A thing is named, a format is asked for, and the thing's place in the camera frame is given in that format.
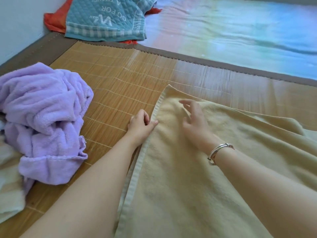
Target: forearm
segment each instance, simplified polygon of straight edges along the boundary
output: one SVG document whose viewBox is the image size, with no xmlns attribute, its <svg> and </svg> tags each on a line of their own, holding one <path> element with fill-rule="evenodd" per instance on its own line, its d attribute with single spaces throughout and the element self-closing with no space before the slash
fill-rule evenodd
<svg viewBox="0 0 317 238">
<path fill-rule="evenodd" d="M 110 237 L 135 148 L 124 136 L 22 237 Z"/>
<path fill-rule="evenodd" d="M 231 148 L 216 164 L 258 219 L 276 237 L 317 237 L 317 193 Z"/>
</svg>

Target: colorful bedsheet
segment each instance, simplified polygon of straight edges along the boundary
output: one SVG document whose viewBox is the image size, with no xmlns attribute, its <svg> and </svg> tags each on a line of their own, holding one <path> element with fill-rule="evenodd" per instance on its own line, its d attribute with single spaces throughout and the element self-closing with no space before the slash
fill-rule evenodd
<svg viewBox="0 0 317 238">
<path fill-rule="evenodd" d="M 157 0 L 145 46 L 317 79 L 317 7 L 251 0 Z"/>
</svg>

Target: bamboo mat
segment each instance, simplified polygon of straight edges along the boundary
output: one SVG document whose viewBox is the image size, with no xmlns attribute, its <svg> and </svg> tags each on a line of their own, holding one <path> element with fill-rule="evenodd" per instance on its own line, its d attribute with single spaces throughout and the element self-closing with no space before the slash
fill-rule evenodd
<svg viewBox="0 0 317 238">
<path fill-rule="evenodd" d="M 125 134 L 141 108 L 151 114 L 161 91 L 171 84 L 190 95 L 232 108 L 294 118 L 317 131 L 317 88 L 237 73 L 136 49 L 75 43 L 50 65 L 78 72 L 94 91 L 81 134 L 88 159 L 65 185 L 36 183 L 26 208 L 0 224 L 0 237 L 19 237 L 58 197 Z"/>
</svg>

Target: purple towel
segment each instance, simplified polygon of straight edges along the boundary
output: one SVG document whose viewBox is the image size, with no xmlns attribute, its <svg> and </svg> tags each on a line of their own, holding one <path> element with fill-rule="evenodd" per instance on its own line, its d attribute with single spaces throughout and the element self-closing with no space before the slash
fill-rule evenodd
<svg viewBox="0 0 317 238">
<path fill-rule="evenodd" d="M 19 171 L 47 184 L 67 183 L 87 159 L 79 135 L 93 91 L 79 76 L 42 63 L 0 77 L 8 144 L 24 156 Z"/>
</svg>

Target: white wall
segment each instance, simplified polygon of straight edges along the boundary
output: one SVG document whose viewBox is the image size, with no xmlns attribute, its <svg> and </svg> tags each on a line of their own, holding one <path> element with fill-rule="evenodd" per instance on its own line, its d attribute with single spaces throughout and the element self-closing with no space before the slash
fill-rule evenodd
<svg viewBox="0 0 317 238">
<path fill-rule="evenodd" d="M 0 65 L 48 32 L 46 12 L 66 0 L 0 0 Z"/>
</svg>

